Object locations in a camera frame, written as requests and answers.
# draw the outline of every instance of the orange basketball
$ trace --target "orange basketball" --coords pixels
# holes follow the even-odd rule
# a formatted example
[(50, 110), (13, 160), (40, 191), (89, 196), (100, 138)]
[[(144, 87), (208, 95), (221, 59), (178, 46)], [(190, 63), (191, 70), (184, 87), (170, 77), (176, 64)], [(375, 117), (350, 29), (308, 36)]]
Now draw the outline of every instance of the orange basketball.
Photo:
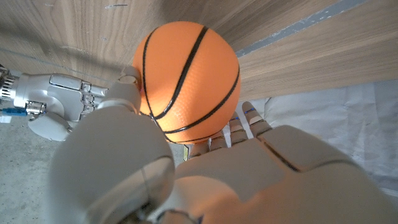
[(139, 44), (132, 66), (142, 78), (141, 114), (166, 140), (207, 140), (228, 123), (238, 104), (238, 59), (215, 31), (194, 22), (158, 27)]

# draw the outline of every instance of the wood grain surface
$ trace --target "wood grain surface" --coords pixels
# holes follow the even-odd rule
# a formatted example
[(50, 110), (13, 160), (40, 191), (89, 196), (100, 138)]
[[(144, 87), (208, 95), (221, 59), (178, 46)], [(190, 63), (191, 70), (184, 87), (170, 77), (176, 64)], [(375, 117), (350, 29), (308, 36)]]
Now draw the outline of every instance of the wood grain surface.
[(61, 72), (109, 86), (157, 26), (193, 21), (235, 50), (337, 0), (15, 0), (0, 7), (0, 63), (26, 73)]
[(398, 78), (397, 12), (368, 1), (241, 57), (240, 100)]

